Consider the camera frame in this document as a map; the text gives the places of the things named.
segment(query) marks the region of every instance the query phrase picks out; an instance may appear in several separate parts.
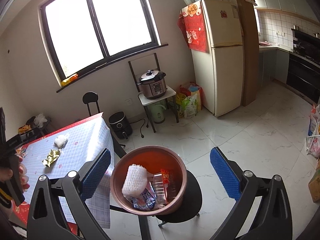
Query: refrigerator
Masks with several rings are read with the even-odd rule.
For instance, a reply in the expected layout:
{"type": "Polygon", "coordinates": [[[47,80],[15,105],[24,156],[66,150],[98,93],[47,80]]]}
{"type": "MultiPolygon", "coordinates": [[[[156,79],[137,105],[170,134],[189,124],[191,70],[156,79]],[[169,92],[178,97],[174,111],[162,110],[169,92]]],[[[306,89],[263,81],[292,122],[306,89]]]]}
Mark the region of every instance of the refrigerator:
{"type": "Polygon", "coordinates": [[[244,80],[242,31],[236,6],[202,0],[207,36],[206,52],[191,50],[196,83],[203,105],[221,116],[241,105],[244,80]]]}

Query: pressure cooker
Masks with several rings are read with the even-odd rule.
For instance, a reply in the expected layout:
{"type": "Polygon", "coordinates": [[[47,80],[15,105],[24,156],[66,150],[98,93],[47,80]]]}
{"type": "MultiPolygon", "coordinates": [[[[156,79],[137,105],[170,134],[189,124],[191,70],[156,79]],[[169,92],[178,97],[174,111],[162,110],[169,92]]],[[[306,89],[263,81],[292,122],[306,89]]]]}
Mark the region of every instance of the pressure cooker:
{"type": "Polygon", "coordinates": [[[143,95],[148,99],[162,97],[166,91],[164,77],[166,74],[162,71],[150,69],[139,78],[139,88],[143,95]]]}

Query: window sill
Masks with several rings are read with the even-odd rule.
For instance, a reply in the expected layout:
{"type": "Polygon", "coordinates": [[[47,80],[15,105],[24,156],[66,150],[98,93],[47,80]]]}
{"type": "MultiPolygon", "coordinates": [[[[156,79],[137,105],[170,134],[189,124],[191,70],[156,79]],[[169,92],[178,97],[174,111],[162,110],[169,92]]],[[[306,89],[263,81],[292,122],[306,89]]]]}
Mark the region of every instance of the window sill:
{"type": "Polygon", "coordinates": [[[106,67],[106,66],[109,66],[109,65],[111,65],[111,64],[113,64],[113,63],[119,62],[119,61],[121,61],[121,60],[124,60],[124,59],[129,58],[129,57],[133,57],[133,56],[135,56],[135,55],[138,55],[138,54],[141,54],[141,53],[144,53],[144,52],[148,52],[148,51],[151,51],[151,50],[154,50],[154,49],[159,49],[159,48],[166,47],[166,46],[168,46],[168,45],[169,45],[169,44],[154,46],[154,47],[151,47],[151,48],[148,48],[148,49],[144,49],[144,50],[141,50],[141,51],[138,51],[138,52],[135,52],[135,53],[132,53],[132,54],[123,56],[123,57],[121,57],[121,58],[115,59],[114,61],[105,63],[105,64],[103,64],[103,65],[101,65],[101,66],[99,66],[99,67],[97,67],[97,68],[95,68],[95,69],[87,72],[86,74],[83,74],[82,76],[78,77],[76,80],[70,82],[68,85],[60,88],[59,90],[57,90],[57,93],[59,93],[60,91],[62,91],[62,90],[65,89],[66,87],[72,85],[73,83],[76,83],[78,80],[80,80],[80,79],[82,79],[82,78],[90,75],[91,73],[96,72],[97,70],[100,70],[100,69],[102,69],[102,68],[104,68],[104,67],[106,67]]]}

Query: human hand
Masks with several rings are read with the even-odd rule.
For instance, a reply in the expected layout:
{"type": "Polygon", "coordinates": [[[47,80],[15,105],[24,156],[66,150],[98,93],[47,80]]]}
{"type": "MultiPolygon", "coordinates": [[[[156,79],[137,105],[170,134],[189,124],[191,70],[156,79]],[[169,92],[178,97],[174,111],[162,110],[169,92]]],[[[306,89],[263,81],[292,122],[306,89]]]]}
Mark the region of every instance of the human hand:
{"type": "MultiPolygon", "coordinates": [[[[26,191],[28,188],[30,188],[30,185],[28,184],[29,177],[25,175],[27,173],[27,169],[21,163],[22,161],[23,161],[23,158],[19,156],[20,182],[22,185],[22,189],[26,191]]],[[[12,175],[13,175],[13,172],[11,169],[0,167],[0,182],[5,182],[6,180],[11,179],[12,175]]]]}

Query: window frame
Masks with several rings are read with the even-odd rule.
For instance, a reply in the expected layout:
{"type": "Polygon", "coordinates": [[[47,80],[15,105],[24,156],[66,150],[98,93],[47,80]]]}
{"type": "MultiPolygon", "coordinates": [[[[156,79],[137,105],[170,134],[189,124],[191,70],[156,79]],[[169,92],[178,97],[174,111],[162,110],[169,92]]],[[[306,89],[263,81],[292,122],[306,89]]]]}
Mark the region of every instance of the window frame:
{"type": "MultiPolygon", "coordinates": [[[[51,34],[50,34],[50,30],[49,30],[49,25],[48,25],[48,19],[47,19],[47,15],[46,15],[46,11],[45,8],[47,5],[49,5],[50,3],[52,3],[55,0],[48,0],[47,2],[45,2],[44,4],[41,5],[40,7],[40,13],[41,13],[41,19],[42,19],[42,25],[43,25],[43,30],[44,30],[44,36],[47,42],[47,46],[51,55],[51,58],[53,60],[53,64],[55,66],[55,69],[57,70],[57,73],[60,77],[60,80],[65,80],[67,77],[65,75],[65,73],[63,72],[63,69],[61,67],[60,61],[58,59],[56,50],[54,48],[53,42],[52,42],[52,38],[51,38],[51,34]]],[[[129,55],[132,55],[134,53],[138,53],[147,49],[151,49],[153,47],[156,46],[160,46],[160,44],[158,43],[158,39],[157,39],[157,35],[156,35],[156,31],[155,28],[153,26],[153,21],[152,21],[152,17],[151,17],[151,13],[148,9],[148,4],[146,0],[140,0],[141,6],[142,6],[142,10],[147,22],[147,26],[148,26],[148,30],[150,33],[150,37],[151,37],[151,42],[143,44],[143,45],[139,45],[124,51],[121,51],[115,55],[110,56],[109,52],[108,52],[108,48],[105,44],[104,41],[104,37],[102,34],[102,31],[100,29],[100,25],[96,16],[96,12],[94,9],[94,5],[92,0],[86,0],[87,1],[87,5],[88,5],[88,9],[89,9],[89,13],[90,13],[90,18],[91,18],[91,22],[98,40],[98,43],[100,45],[100,49],[103,55],[103,59],[96,61],[94,63],[92,63],[91,65],[82,68],[81,70],[77,71],[76,73],[78,74],[78,76],[84,76],[87,75],[89,72],[93,71],[96,68],[99,68],[103,65],[111,65],[113,62],[118,62],[119,60],[121,60],[121,58],[126,58],[129,55]]]]}

